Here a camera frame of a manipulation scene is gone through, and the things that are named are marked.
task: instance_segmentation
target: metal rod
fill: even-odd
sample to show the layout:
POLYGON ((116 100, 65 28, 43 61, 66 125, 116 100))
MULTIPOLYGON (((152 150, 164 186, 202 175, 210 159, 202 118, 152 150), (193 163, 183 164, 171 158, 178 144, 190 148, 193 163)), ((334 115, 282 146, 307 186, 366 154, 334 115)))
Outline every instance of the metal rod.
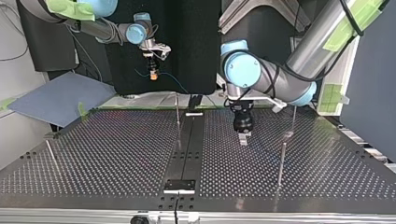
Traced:
POLYGON ((53 160, 56 160, 55 155, 53 154, 52 147, 50 146, 50 140, 46 140, 47 147, 49 148, 49 154, 53 160))
POLYGON ((282 150, 280 152, 280 167, 279 167, 279 178, 277 180, 277 185, 279 187, 282 186, 282 176, 283 176, 283 164, 285 162, 285 156, 286 156, 286 146, 288 144, 287 143, 283 143, 282 145, 282 150))
POLYGON ((297 105, 294 106, 294 113, 293 113, 293 123, 291 125, 291 131, 294 132, 294 125, 296 122, 296 115, 297 115, 297 105))
POLYGON ((176 92, 176 115, 177 115, 177 126, 180 128, 180 112, 178 110, 178 94, 176 92))

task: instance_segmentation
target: green tape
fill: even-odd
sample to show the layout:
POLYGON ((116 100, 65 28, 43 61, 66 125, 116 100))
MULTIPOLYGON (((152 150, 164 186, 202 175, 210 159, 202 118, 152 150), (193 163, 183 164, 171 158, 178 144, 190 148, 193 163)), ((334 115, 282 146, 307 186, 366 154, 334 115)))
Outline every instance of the green tape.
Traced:
MULTIPOLYGON (((383 0, 356 0, 350 11, 361 30, 365 30, 381 14, 378 8, 382 3, 383 0)), ((337 52, 354 34, 355 30, 347 17, 344 17, 323 48, 337 52)))
POLYGON ((10 104, 12 104, 14 101, 16 101, 17 99, 15 99, 15 98, 9 98, 9 99, 6 99, 6 100, 4 100, 4 101, 2 101, 2 102, 0 102, 0 111, 2 111, 2 110, 8 110, 8 106, 10 105, 10 104))
POLYGON ((342 85, 326 84, 319 104, 319 112, 335 113, 341 101, 342 85))
POLYGON ((95 21, 93 7, 88 3, 77 3, 71 0, 47 0, 47 7, 52 13, 61 14, 79 21, 95 21))
POLYGON ((85 120, 88 117, 89 112, 85 110, 82 102, 78 102, 78 113, 82 120, 85 120))

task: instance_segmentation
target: metal bracket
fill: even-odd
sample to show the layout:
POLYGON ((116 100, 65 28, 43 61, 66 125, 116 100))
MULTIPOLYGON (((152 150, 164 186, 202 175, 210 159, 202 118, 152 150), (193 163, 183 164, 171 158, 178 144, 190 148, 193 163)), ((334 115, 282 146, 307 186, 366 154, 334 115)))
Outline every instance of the metal bracket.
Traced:
POLYGON ((251 136, 251 133, 239 133, 239 143, 241 144, 242 147, 247 147, 248 146, 248 137, 251 136))
POLYGON ((296 29, 299 32, 302 32, 311 23, 304 10, 302 8, 299 10, 297 0, 234 0, 219 20, 219 31, 224 35, 227 34, 251 10, 263 6, 273 7, 292 25, 294 25, 297 11, 299 11, 296 24, 296 29))
POLYGON ((156 56, 157 58, 165 61, 166 58, 168 57, 169 53, 172 51, 172 49, 162 43, 156 43, 154 38, 145 40, 140 46, 139 48, 141 48, 143 51, 149 51, 150 53, 152 53, 152 55, 156 56), (155 53, 155 51, 160 51, 161 55, 158 55, 157 53, 155 53))
MULTIPOLYGON (((240 94, 230 94, 228 92, 228 86, 227 86, 227 97, 230 100, 237 100, 240 97, 240 94)), ((274 113, 278 113, 280 112, 283 108, 285 108, 286 106, 288 106, 288 104, 286 104, 285 102, 278 100, 278 99, 273 99, 268 95, 264 95, 261 92, 258 91, 254 91, 252 90, 250 93, 248 93, 246 96, 244 96, 242 99, 240 100, 253 100, 253 101, 268 101, 271 104, 274 105, 274 107, 272 108, 274 113)))
POLYGON ((194 194, 195 180, 168 180, 163 189, 164 194, 194 194))

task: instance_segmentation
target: black cable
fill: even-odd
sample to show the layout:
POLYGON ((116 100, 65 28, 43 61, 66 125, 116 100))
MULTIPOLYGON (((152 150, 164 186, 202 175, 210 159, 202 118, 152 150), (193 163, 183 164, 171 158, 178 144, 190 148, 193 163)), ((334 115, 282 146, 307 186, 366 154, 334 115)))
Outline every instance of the black cable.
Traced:
POLYGON ((314 78, 308 78, 308 77, 303 77, 300 74, 295 73, 287 64, 285 65, 281 65, 279 63, 275 63, 277 66, 280 66, 282 68, 282 70, 284 72, 286 72, 287 74, 300 79, 301 81, 306 81, 306 82, 315 82, 315 81, 319 81, 322 80, 323 78, 325 78, 327 75, 330 74, 330 72, 334 69, 334 67, 337 65, 338 61, 340 61, 341 57, 343 56, 344 52, 347 50, 347 47, 349 47, 349 44, 355 39, 356 36, 352 36, 349 38, 349 40, 346 42, 346 44, 344 45, 344 47, 341 49, 341 51, 338 53, 337 57, 335 58, 334 62, 332 63, 332 65, 330 66, 330 68, 324 73, 323 76, 319 76, 319 77, 314 77, 314 78))
POLYGON ((296 13, 296 19, 294 21, 294 34, 293 34, 293 47, 294 47, 294 50, 297 49, 297 44, 296 44, 296 34, 297 34, 297 32, 296 31, 297 31, 297 21, 298 21, 298 16, 300 14, 300 9, 301 9, 301 5, 299 4, 298 8, 297 8, 297 13, 296 13))
POLYGON ((178 217, 177 217, 177 206, 178 206, 178 197, 179 197, 180 193, 177 195, 177 199, 176 199, 176 204, 175 204, 175 224, 178 224, 178 217))
POLYGON ((29 48, 26 46, 26 49, 25 49, 25 51, 22 54, 20 54, 18 56, 15 56, 15 57, 12 57, 12 58, 8 58, 8 59, 0 59, 0 62, 8 62, 8 61, 19 59, 19 58, 23 57, 27 53, 28 49, 29 48))
POLYGON ((388 5, 388 3, 390 2, 390 0, 385 0, 382 4, 381 4, 381 6, 379 6, 379 10, 380 11, 383 11, 384 9, 385 9, 385 7, 387 7, 387 5, 388 5))
MULTIPOLYGON (((359 25, 356 23, 352 13, 349 10, 349 7, 347 6, 345 0, 340 0, 341 5, 346 13, 346 17, 348 18, 349 22, 351 23, 352 27, 354 28, 354 30, 356 31, 356 33, 358 33, 358 35, 363 36, 364 32, 361 30, 361 28, 359 27, 359 25)), ((319 76, 319 77, 315 77, 315 78, 307 78, 307 77, 303 77, 300 74, 297 74, 296 72, 294 72, 287 64, 285 65, 281 65, 279 63, 275 63, 277 66, 280 66, 282 68, 282 70, 284 72, 286 72, 287 74, 296 77, 297 79, 300 79, 301 81, 306 81, 306 82, 315 82, 315 81, 319 81, 322 80, 323 78, 325 78, 327 75, 330 74, 330 72, 334 69, 334 67, 337 65, 338 61, 341 59, 341 57, 343 56, 344 52, 347 50, 347 47, 350 45, 350 43, 352 43, 352 41, 355 39, 356 36, 352 36, 348 39, 348 41, 346 42, 346 44, 344 45, 344 47, 341 49, 341 51, 338 53, 337 57, 335 58, 334 62, 332 63, 332 65, 330 66, 330 68, 324 73, 323 76, 319 76)))
POLYGON ((349 20, 350 24, 352 25, 353 29, 356 31, 356 33, 358 33, 359 36, 364 36, 364 31, 361 30, 358 23, 355 21, 355 18, 353 17, 352 12, 350 12, 346 1, 340 0, 340 3, 341 3, 341 6, 343 6, 343 9, 346 13, 346 17, 349 20))

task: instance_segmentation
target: wire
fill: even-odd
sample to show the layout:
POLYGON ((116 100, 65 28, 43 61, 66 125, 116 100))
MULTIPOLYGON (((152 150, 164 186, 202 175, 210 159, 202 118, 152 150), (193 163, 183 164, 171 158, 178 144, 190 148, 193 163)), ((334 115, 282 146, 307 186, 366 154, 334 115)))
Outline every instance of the wire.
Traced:
POLYGON ((0 62, 8 62, 8 61, 13 61, 13 60, 19 59, 19 58, 23 57, 27 53, 28 50, 29 50, 29 48, 26 46, 26 49, 22 54, 12 57, 12 58, 0 59, 0 62))
MULTIPOLYGON (((18 14, 18 12, 17 12, 12 6, 10 6, 10 5, 6 4, 6 3, 1 3, 1 4, 0 4, 0 9, 1 9, 1 11, 3 12, 3 14, 4 14, 4 15, 6 16, 6 18, 9 20, 9 22, 11 22, 12 26, 17 30, 17 32, 18 32, 20 35, 24 36, 24 33, 17 27, 17 25, 12 21, 12 19, 11 19, 11 18, 7 15, 7 13, 2 9, 2 7, 9 8, 9 9, 15 14, 15 16, 16 16, 17 18, 21 19, 21 17, 20 17, 20 15, 18 14)), ((19 59, 19 58, 23 57, 23 56, 27 53, 28 50, 29 50, 29 47, 28 47, 28 45, 26 44, 26 48, 25 48, 25 50, 24 50, 24 52, 23 52, 22 54, 20 54, 20 55, 18 55, 18 56, 15 56, 15 57, 7 58, 7 59, 0 59, 0 62, 8 62, 8 61, 13 61, 13 60, 19 59)))
MULTIPOLYGON (((143 75, 143 74, 141 74, 139 71, 137 71, 137 69, 135 69, 134 71, 135 71, 140 77, 149 77, 149 74, 143 75)), ((171 78, 177 83, 177 85, 178 85, 184 92, 186 92, 187 94, 189 94, 189 92, 183 87, 183 85, 181 85, 181 83, 177 80, 177 78, 175 78, 172 74, 169 74, 169 73, 160 73, 160 75, 166 75, 166 76, 171 77, 171 78)), ((218 106, 216 105, 216 103, 213 102, 212 99, 210 99, 207 95, 204 95, 204 97, 206 97, 206 98, 213 104, 213 106, 214 106, 215 108, 218 108, 218 106)))
POLYGON ((87 57, 88 57, 88 59, 91 61, 91 63, 93 64, 93 66, 95 67, 95 69, 96 69, 96 71, 97 71, 97 73, 98 73, 98 75, 99 75, 99 80, 101 81, 101 82, 103 82, 103 77, 102 77, 102 73, 100 72, 100 70, 99 70, 99 68, 98 68, 98 66, 96 65, 96 63, 93 61, 93 59, 91 58, 91 56, 90 56, 90 54, 87 52, 87 50, 85 50, 85 48, 84 48, 84 46, 82 46, 82 44, 79 42, 79 40, 76 38, 76 36, 73 34, 73 32, 70 30, 70 28, 68 27, 68 26, 66 26, 67 27, 67 30, 69 31, 69 33, 70 33, 70 35, 72 35, 73 36, 73 38, 76 40, 76 42, 79 44, 79 46, 82 48, 82 50, 84 51, 84 53, 87 55, 87 57))
POLYGON ((119 27, 116 25, 116 23, 112 21, 108 21, 106 19, 101 18, 102 21, 104 21, 110 28, 111 28, 111 37, 108 40, 102 40, 104 44, 110 43, 112 40, 117 38, 119 40, 119 44, 123 46, 124 42, 122 39, 122 33, 119 29, 119 27))
MULTIPOLYGON (((242 93, 241 96, 239 96, 238 99, 236 99, 235 101, 233 101, 233 103, 234 103, 234 104, 239 103, 239 102, 242 100, 242 98, 244 98, 250 91, 251 91, 251 88, 248 88, 244 93, 242 93)), ((228 98, 225 99, 225 101, 224 101, 224 103, 223 103, 224 107, 230 107, 230 105, 226 105, 226 103, 227 103, 228 101, 230 101, 230 99, 228 99, 228 98)))
POLYGON ((142 75, 141 73, 139 73, 139 71, 137 71, 137 69, 134 70, 140 77, 149 77, 149 74, 147 75, 142 75))
POLYGON ((343 10, 346 13, 346 17, 349 20, 350 24, 352 25, 353 29, 358 33, 359 36, 364 36, 364 31, 361 30, 359 27, 358 23, 356 22, 355 18, 353 17, 352 13, 349 10, 349 7, 347 6, 347 3, 345 0, 340 0, 341 6, 343 6, 343 10))
POLYGON ((189 92, 186 90, 186 88, 184 88, 183 85, 181 85, 181 83, 177 80, 177 78, 175 78, 174 76, 172 76, 172 74, 169 74, 169 73, 161 73, 161 75, 166 75, 166 76, 171 77, 171 78, 177 83, 177 85, 178 85, 184 92, 186 92, 187 94, 189 94, 189 92))
POLYGON ((296 19, 294 21, 294 34, 293 34, 293 50, 296 50, 297 48, 297 43, 296 43, 296 34, 297 34, 297 21, 298 21, 298 16, 300 14, 300 9, 301 9, 301 5, 298 5, 297 8, 297 13, 296 13, 296 19))
POLYGON ((159 24, 155 24, 152 26, 152 33, 151 35, 148 37, 148 39, 152 38, 155 36, 155 33, 157 33, 158 29, 160 28, 159 24))
POLYGON ((17 30, 18 33, 20 33, 20 35, 24 36, 23 31, 20 30, 20 28, 18 28, 18 26, 14 23, 14 21, 12 21, 12 19, 8 16, 8 14, 3 10, 2 7, 10 9, 14 13, 14 15, 20 20, 21 17, 18 14, 17 10, 15 10, 15 8, 13 8, 12 6, 8 5, 7 3, 0 3, 0 9, 3 12, 3 14, 6 16, 7 20, 11 23, 11 25, 15 28, 15 30, 17 30))
MULTIPOLYGON (((349 10, 349 7, 347 6, 347 3, 345 2, 345 0, 340 0, 340 3, 346 13, 346 17, 348 18, 350 24, 352 25, 353 29, 356 31, 356 33, 358 33, 358 35, 363 36, 364 32, 361 30, 361 28, 359 27, 359 25, 356 23, 352 13, 349 10)), ((332 65, 330 66, 330 68, 324 73, 323 76, 319 76, 319 77, 314 77, 314 78, 307 78, 307 77, 303 77, 300 74, 297 74, 296 72, 294 72, 287 64, 285 65, 280 65, 278 63, 276 63, 277 66, 280 66, 282 68, 282 70, 284 72, 286 72, 287 74, 296 77, 297 79, 300 79, 301 81, 306 81, 306 82, 315 82, 315 81, 319 81, 322 80, 323 78, 325 78, 327 75, 330 74, 330 72, 334 69, 334 67, 337 65, 338 61, 341 59, 341 57, 343 56, 344 52, 347 50, 347 47, 350 45, 350 43, 352 43, 352 41, 355 39, 356 36, 352 36, 348 39, 348 41, 346 42, 346 44, 343 46, 343 48, 341 49, 341 51, 338 53, 337 57, 335 58, 334 62, 332 63, 332 65)))

